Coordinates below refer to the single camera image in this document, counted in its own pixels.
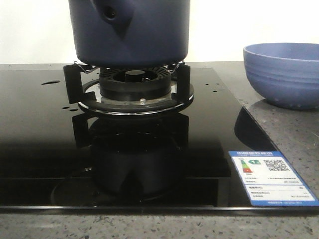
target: gas stove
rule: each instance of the gas stove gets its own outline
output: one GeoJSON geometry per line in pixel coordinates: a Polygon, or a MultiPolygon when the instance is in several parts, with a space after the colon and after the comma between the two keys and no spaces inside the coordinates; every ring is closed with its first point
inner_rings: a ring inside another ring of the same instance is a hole
{"type": "Polygon", "coordinates": [[[66,85],[63,70],[50,66],[1,71],[2,212],[318,213],[252,206],[229,152],[278,149],[213,69],[187,68],[187,94],[172,90],[156,102],[133,93],[117,105],[99,96],[97,74],[140,81],[152,77],[148,69],[78,68],[64,67],[74,80],[66,85]]]}

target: white wall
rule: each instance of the white wall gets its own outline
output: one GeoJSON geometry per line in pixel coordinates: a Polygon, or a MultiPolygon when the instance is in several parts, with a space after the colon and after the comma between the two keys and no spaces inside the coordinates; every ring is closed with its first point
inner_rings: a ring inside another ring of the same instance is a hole
{"type": "MultiPolygon", "coordinates": [[[[260,42],[319,43],[318,0],[191,0],[186,61],[242,60],[260,42]]],[[[0,0],[0,64],[76,60],[67,0],[0,0]]]]}

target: qr code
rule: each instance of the qr code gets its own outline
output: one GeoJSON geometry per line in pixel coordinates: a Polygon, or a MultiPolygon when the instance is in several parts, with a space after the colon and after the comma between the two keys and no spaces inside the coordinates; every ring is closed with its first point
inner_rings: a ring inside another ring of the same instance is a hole
{"type": "Polygon", "coordinates": [[[264,160],[270,171],[290,171],[282,160],[264,160]]]}

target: black glass cooktop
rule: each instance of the black glass cooktop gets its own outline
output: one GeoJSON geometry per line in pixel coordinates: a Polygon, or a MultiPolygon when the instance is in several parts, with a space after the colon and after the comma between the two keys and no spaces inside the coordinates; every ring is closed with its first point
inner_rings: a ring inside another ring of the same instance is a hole
{"type": "Polygon", "coordinates": [[[180,112],[95,118],[68,103],[62,69],[1,71],[0,210],[316,213],[251,206],[228,152],[277,149],[212,69],[191,82],[180,112]]]}

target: burner cap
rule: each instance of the burner cap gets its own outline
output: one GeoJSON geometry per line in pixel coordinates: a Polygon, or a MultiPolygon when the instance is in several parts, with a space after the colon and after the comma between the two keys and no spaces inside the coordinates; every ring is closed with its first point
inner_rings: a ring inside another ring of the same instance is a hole
{"type": "Polygon", "coordinates": [[[101,69],[100,93],[117,101],[151,100],[170,92],[171,74],[162,67],[145,69],[101,69]]]}
{"type": "Polygon", "coordinates": [[[145,81],[145,71],[142,70],[131,70],[125,72],[125,82],[140,82],[145,81]]]}

